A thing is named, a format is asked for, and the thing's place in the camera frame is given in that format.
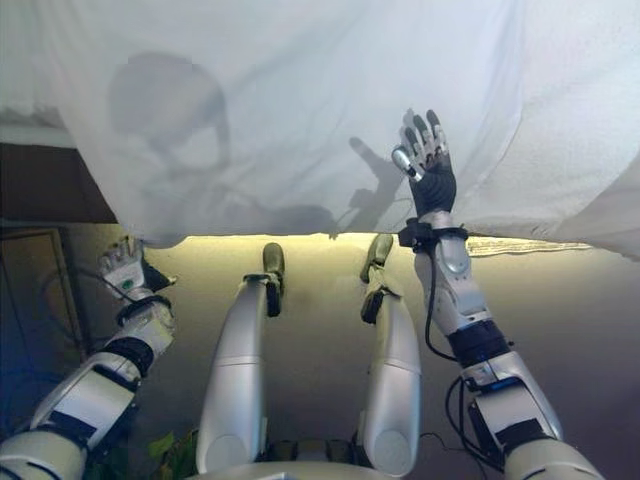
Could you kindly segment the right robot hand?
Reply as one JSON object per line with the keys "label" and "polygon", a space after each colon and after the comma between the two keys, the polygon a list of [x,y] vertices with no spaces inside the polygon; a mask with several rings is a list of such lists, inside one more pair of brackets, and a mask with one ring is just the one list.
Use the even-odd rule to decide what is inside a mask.
{"label": "right robot hand", "polygon": [[394,165],[409,179],[418,218],[453,209],[457,183],[446,134],[433,110],[417,114],[401,130],[402,143],[391,152]]}

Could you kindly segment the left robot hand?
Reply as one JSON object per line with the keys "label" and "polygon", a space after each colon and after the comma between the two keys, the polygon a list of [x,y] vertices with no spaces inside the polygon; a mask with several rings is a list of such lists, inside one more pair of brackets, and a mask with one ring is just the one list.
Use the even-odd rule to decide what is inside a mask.
{"label": "left robot hand", "polygon": [[177,282],[145,259],[141,240],[125,236],[111,244],[99,257],[101,277],[115,295],[133,302],[157,294]]}

